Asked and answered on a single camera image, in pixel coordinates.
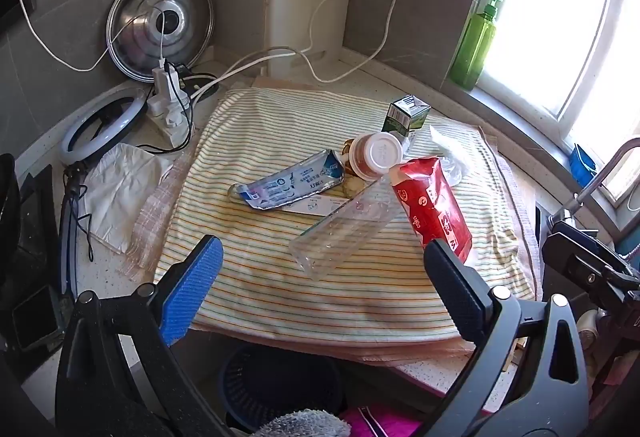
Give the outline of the chrome faucet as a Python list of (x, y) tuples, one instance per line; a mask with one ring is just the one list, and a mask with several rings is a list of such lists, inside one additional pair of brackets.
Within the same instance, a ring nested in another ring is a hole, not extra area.
[(586, 198), (590, 197), (594, 191), (603, 183), (606, 177), (611, 174), (618, 163), (623, 160), (623, 157), (633, 149), (639, 148), (640, 138), (634, 137), (626, 141), (620, 149), (618, 149), (612, 156), (611, 160), (606, 163), (601, 170), (588, 182), (585, 188), (582, 188), (577, 194), (575, 194), (570, 201), (566, 202), (557, 212), (550, 215), (547, 219), (547, 225), (549, 229), (552, 229), (555, 223), (560, 223), (568, 217), (572, 217), (575, 212), (584, 205)]

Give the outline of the clear plastic bottle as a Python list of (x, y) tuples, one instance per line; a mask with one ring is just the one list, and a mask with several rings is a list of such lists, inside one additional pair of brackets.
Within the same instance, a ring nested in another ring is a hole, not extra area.
[(321, 280), (402, 213), (384, 176), (294, 239), (288, 248), (307, 277)]

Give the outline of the green soap bottle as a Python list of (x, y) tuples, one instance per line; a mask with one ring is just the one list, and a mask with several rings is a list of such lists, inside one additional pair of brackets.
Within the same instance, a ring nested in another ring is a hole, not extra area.
[(485, 59), (496, 32), (496, 19), (503, 0), (488, 0), (482, 12), (469, 19), (449, 79), (465, 90), (472, 90), (483, 72)]

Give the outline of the striped yellow towel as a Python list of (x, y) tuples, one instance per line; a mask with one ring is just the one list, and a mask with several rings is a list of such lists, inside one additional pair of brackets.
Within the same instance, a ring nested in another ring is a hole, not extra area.
[(316, 218), (259, 210), (230, 195), (380, 127), (387, 106), (326, 90), (233, 88), (206, 123), (155, 272), (164, 275), (205, 235), (224, 262), (195, 324), (242, 337), (346, 348), (419, 345), (458, 332), (423, 268), (419, 238), (392, 194), (358, 200), (302, 253)]

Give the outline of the white power strip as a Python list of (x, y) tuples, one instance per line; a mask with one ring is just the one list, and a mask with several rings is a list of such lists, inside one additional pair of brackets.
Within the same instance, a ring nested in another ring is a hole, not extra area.
[(177, 70), (166, 59), (158, 61), (152, 74), (154, 91), (148, 99), (149, 119), (171, 149), (181, 149), (190, 142), (192, 134), (190, 97), (181, 88)]

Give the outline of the white cloth bag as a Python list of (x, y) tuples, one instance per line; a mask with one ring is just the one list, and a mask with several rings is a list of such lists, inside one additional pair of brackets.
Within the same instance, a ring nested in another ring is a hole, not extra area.
[(119, 143), (106, 152), (85, 179), (85, 213), (90, 235), (123, 254), (143, 205), (174, 165), (136, 146)]

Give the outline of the blue trash basket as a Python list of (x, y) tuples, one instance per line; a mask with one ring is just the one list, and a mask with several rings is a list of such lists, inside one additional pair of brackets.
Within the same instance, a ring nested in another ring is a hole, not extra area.
[(224, 362), (218, 384), (227, 420), (247, 431), (297, 411), (346, 409), (335, 362), (309, 353), (246, 344)]

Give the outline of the red instant noodle cup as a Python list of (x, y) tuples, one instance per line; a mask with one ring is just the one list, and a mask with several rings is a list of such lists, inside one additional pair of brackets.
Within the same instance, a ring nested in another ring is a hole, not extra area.
[(389, 132), (360, 134), (343, 145), (340, 161), (352, 175), (364, 181), (375, 181), (400, 164), (402, 146)]

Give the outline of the steel pot lid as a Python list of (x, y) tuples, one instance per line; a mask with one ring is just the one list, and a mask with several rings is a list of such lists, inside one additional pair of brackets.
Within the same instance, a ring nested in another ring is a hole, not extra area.
[(107, 13), (108, 55), (126, 77), (152, 82), (165, 59), (192, 66), (214, 31), (212, 0), (114, 0)]

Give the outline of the silver blue toothpaste tube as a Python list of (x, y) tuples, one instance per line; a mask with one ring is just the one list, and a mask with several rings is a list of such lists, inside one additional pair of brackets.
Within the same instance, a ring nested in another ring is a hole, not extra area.
[(252, 209), (270, 210), (306, 200), (338, 186), (345, 169), (333, 150), (322, 150), (275, 174), (230, 186), (228, 195)]

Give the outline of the blue sponge holder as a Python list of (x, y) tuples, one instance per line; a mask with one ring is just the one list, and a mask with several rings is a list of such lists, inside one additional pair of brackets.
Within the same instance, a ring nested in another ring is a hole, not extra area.
[(574, 145), (572, 153), (568, 158), (570, 163), (570, 173), (574, 180), (585, 188), (592, 178), (597, 175), (597, 165), (593, 159), (582, 149), (579, 144)]

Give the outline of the green milk carton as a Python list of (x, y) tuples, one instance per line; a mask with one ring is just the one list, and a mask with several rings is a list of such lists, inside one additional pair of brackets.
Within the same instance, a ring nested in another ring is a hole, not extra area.
[(415, 131), (422, 128), (431, 109), (431, 105), (425, 101), (407, 94), (390, 104), (382, 131), (394, 134), (399, 139), (408, 139)]

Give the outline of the red snack bag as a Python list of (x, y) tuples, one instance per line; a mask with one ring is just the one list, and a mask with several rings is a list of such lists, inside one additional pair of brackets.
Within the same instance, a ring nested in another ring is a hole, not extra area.
[(422, 247), (445, 241), (462, 263), (472, 249), (472, 235), (436, 156), (414, 158), (390, 168), (397, 200)]

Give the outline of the clear plastic bag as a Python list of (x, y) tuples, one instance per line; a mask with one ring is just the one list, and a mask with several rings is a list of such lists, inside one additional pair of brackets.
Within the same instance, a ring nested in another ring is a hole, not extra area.
[(402, 159), (436, 157), (449, 186), (459, 186), (464, 180), (484, 175), (487, 158), (483, 151), (468, 139), (456, 137), (449, 127), (426, 123), (418, 130), (410, 131), (401, 140)]

